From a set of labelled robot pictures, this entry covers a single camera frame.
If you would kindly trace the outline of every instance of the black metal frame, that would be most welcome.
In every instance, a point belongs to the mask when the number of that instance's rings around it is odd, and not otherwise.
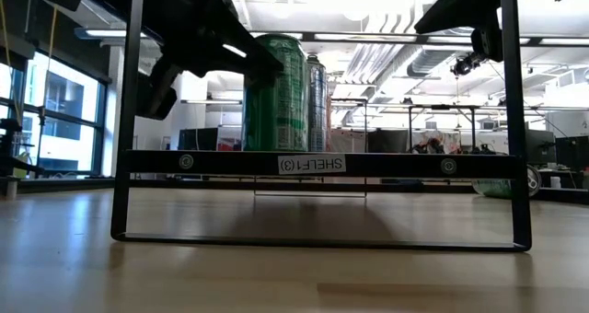
[[[432,110],[457,110],[460,115],[467,118],[470,121],[470,133],[472,134],[472,148],[477,146],[477,128],[476,128],[476,112],[477,106],[459,106],[459,105],[440,105],[436,107],[435,105],[411,105],[408,107],[409,113],[409,147],[413,148],[413,121],[417,119],[421,113],[415,115],[413,117],[413,110],[415,109],[432,109]],[[468,118],[467,114],[465,114],[462,110],[470,110],[470,119]]]
[[[424,242],[375,242],[314,239],[172,237],[127,232],[130,173],[194,173],[278,176],[279,156],[301,153],[238,153],[197,151],[133,151],[133,127],[136,113],[137,76],[143,0],[132,0],[127,20],[124,75],[121,103],[119,156],[116,170],[110,234],[116,240],[182,244],[249,246],[288,246],[308,248],[427,249],[452,251],[526,251],[532,246],[527,174],[525,165],[525,122],[521,77],[517,0],[502,0],[503,49],[505,53],[505,89],[509,120],[510,156],[440,155],[345,155],[345,173],[321,174],[344,177],[509,179],[513,181],[512,199],[514,240],[507,244],[454,244]],[[454,167],[444,169],[444,165]]]

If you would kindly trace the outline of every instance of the aluminum can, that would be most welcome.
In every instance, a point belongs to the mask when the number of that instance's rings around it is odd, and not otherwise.
[[[309,152],[327,151],[328,134],[328,81],[325,66],[316,55],[309,55]]]
[[[308,86],[306,58],[292,37],[267,34],[256,38],[284,70],[273,84],[245,78],[244,151],[306,152],[308,150]]]

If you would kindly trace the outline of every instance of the cable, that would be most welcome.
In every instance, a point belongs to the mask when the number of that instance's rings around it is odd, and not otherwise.
[[[572,177],[572,171],[569,170],[569,176],[571,176],[572,186],[575,190],[577,190],[577,183],[574,182],[574,178]]]
[[[8,63],[8,70],[10,71],[12,69],[12,65],[10,63],[10,47],[8,44],[8,28],[6,26],[6,13],[4,10],[4,0],[0,0],[0,16],[2,19],[2,31],[4,32],[4,43],[5,43],[5,51],[6,51],[6,62]],[[12,89],[12,82],[13,82],[13,75],[14,75],[14,70],[10,71],[10,87],[9,90]],[[21,118],[21,114],[22,112],[20,111],[18,102],[15,99],[15,113],[17,114],[17,122],[18,125],[22,125],[22,118]]]
[[[45,72],[45,88],[43,95],[43,106],[47,107],[47,93],[49,92],[49,71],[52,66],[52,57],[53,57],[53,40],[55,37],[55,23],[57,22],[57,7],[53,7],[53,19],[52,19],[52,34],[49,38],[49,58],[47,59],[47,71]]]

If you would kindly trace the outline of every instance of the fluorescent light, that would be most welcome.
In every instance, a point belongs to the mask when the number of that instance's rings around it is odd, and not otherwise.
[[[272,31],[266,31],[266,32],[251,32],[251,35],[256,38],[259,36],[263,36],[265,34],[283,34],[292,38],[295,38],[296,40],[302,40],[303,39],[303,34],[302,33],[292,33],[292,32],[272,32]]]
[[[361,102],[332,102],[331,107],[363,107]]]
[[[470,45],[423,45],[425,51],[463,51],[472,52]]]
[[[416,36],[399,36],[387,34],[349,34],[349,33],[316,33],[318,41],[382,41],[382,42],[415,42]]]
[[[428,38],[427,42],[466,43],[466,44],[470,44],[470,37],[463,37],[463,36],[430,37],[430,38]]]
[[[182,102],[202,105],[241,105],[240,100],[182,100]]]
[[[240,51],[239,49],[237,49],[237,48],[235,48],[235,47],[233,47],[231,45],[223,44],[223,48],[225,48],[226,50],[229,50],[229,51],[231,51],[231,52],[233,52],[233,53],[241,56],[242,58],[248,57],[247,54],[245,54],[244,52]]]
[[[86,34],[90,37],[96,38],[125,38],[127,37],[127,31],[123,29],[87,29]],[[143,32],[141,32],[141,38],[147,38]]]
[[[578,45],[589,47],[588,38],[544,38],[540,45]]]

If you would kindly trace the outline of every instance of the metal shelf frame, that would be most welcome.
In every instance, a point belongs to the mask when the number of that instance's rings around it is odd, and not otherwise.
[[[286,238],[174,237],[138,234],[127,231],[131,173],[188,173],[205,175],[280,176],[279,157],[304,153],[133,151],[137,76],[144,0],[132,0],[127,17],[124,74],[121,101],[119,156],[113,197],[110,234],[120,241],[179,244],[248,245],[269,247],[349,248],[349,249],[426,249],[445,251],[518,252],[532,247],[530,206],[525,155],[524,98],[521,74],[520,36],[517,0],[501,0],[505,90],[509,122],[509,156],[443,156],[346,154],[345,172],[321,176],[508,179],[512,181],[514,238],[511,243],[430,243],[348,241]]]

